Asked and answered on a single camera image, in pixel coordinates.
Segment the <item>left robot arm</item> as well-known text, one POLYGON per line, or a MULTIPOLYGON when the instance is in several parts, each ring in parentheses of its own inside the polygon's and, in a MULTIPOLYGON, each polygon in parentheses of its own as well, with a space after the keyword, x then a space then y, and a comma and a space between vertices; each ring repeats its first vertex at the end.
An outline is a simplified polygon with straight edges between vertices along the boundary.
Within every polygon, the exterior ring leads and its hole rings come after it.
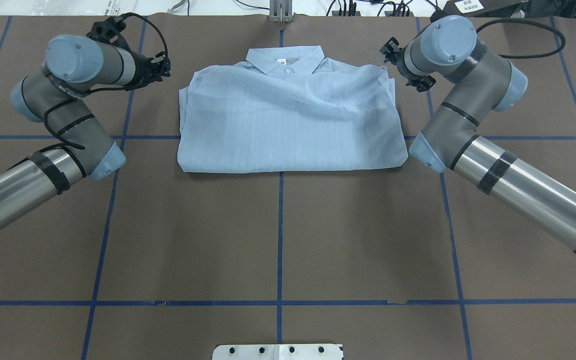
POLYGON ((118 144, 84 102, 95 92, 133 91, 170 74, 166 49, 147 57, 121 35, 105 43, 82 35, 51 39, 41 68, 11 91, 14 109, 57 140, 0 175, 0 230, 85 178, 97 182, 126 163, 118 144))

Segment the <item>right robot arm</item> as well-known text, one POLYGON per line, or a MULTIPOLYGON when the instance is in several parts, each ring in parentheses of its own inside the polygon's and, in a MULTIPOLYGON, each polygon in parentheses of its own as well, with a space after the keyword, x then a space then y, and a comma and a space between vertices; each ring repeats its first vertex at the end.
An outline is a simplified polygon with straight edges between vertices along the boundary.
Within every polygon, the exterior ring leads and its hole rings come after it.
POLYGON ((482 34, 502 23, 475 23, 443 14, 409 42, 390 38, 380 48, 384 63, 395 66, 409 87, 427 92, 437 76, 451 89, 410 145, 410 155, 435 173, 450 171, 560 241, 576 256, 576 191, 503 148, 493 120, 516 116, 528 90, 528 76, 482 34))

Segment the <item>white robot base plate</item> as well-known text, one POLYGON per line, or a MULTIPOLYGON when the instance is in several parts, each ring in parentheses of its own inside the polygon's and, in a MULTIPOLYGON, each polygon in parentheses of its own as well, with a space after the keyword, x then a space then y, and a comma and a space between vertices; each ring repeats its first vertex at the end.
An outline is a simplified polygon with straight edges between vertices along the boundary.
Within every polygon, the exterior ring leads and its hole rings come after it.
POLYGON ((215 347, 213 360, 343 360, 341 344, 222 344, 215 347))

